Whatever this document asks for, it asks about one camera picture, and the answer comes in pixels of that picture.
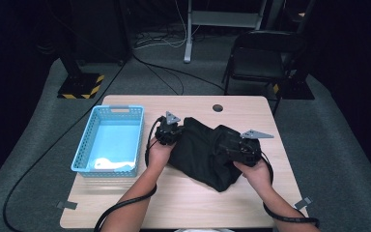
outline black cloth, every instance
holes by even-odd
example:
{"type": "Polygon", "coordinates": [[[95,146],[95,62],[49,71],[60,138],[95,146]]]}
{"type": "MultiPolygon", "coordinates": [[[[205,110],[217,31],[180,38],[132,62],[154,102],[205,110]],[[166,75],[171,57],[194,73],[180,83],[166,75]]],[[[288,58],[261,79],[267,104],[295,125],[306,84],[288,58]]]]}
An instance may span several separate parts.
{"type": "Polygon", "coordinates": [[[241,140],[240,133],[223,125],[211,129],[194,118],[185,118],[184,126],[168,162],[218,192],[227,190],[242,172],[220,145],[235,146],[241,140]]]}

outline black chair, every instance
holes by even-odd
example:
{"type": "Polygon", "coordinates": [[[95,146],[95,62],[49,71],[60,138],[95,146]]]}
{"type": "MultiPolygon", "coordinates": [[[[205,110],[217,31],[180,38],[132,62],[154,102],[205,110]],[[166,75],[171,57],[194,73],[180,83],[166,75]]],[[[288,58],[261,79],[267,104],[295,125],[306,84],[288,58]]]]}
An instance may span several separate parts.
{"type": "Polygon", "coordinates": [[[228,95],[230,78],[264,82],[266,88],[271,84],[276,99],[267,99],[276,101],[272,111],[275,115],[284,84],[305,47],[306,39],[296,32],[255,30],[239,35],[222,78],[222,83],[225,80],[224,95],[228,95]]]}

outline gray floor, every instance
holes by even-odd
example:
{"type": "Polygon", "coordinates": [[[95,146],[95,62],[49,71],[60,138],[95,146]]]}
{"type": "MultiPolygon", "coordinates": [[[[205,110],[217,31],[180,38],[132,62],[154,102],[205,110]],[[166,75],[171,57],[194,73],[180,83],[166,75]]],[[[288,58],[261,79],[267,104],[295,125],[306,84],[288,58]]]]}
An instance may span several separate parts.
{"type": "MultiPolygon", "coordinates": [[[[148,46],[134,54],[221,86],[232,40],[220,37],[195,43],[190,64],[183,63],[184,46],[148,46]]],[[[223,93],[218,86],[194,77],[152,68],[164,83],[134,59],[121,68],[114,64],[82,67],[84,72],[105,75],[100,91],[90,100],[61,100],[56,98],[57,91],[67,73],[60,61],[53,64],[35,114],[0,171],[0,231],[9,231],[2,216],[4,202],[26,172],[10,198],[8,221],[21,231],[64,230],[59,225],[62,210],[56,205],[68,198],[75,176],[71,161],[87,112],[101,104],[104,96],[223,93]]],[[[275,122],[301,194],[314,200],[308,212],[321,221],[323,231],[371,231],[371,165],[327,89],[312,76],[307,83],[316,99],[283,100],[275,122]]],[[[249,85],[233,86],[232,94],[252,94],[249,85]]]]}

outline forearm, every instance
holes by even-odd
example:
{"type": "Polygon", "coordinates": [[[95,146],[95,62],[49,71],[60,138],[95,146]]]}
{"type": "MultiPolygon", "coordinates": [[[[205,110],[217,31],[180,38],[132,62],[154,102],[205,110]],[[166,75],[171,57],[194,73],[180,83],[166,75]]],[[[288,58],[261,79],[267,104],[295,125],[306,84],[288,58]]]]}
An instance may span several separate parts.
{"type": "MultiPolygon", "coordinates": [[[[261,189],[257,192],[264,201],[264,204],[266,204],[273,213],[286,218],[303,218],[303,215],[286,202],[273,188],[261,189]]],[[[319,231],[318,228],[310,223],[284,222],[278,219],[274,221],[276,227],[281,232],[319,231]]]]}
{"type": "MultiPolygon", "coordinates": [[[[130,200],[139,196],[146,195],[156,185],[157,179],[161,174],[159,169],[147,168],[131,188],[120,198],[119,202],[130,200]]],[[[105,220],[101,231],[131,232],[139,231],[146,216],[150,198],[129,204],[112,212],[105,220]]]]}

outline blue plastic basket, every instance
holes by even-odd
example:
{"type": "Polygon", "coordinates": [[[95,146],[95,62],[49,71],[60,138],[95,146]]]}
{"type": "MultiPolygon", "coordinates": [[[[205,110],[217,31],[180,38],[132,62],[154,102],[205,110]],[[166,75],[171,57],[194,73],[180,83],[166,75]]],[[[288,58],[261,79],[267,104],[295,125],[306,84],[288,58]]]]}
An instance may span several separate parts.
{"type": "Polygon", "coordinates": [[[143,117],[141,105],[95,106],[71,170],[83,177],[135,177],[143,117]]]}

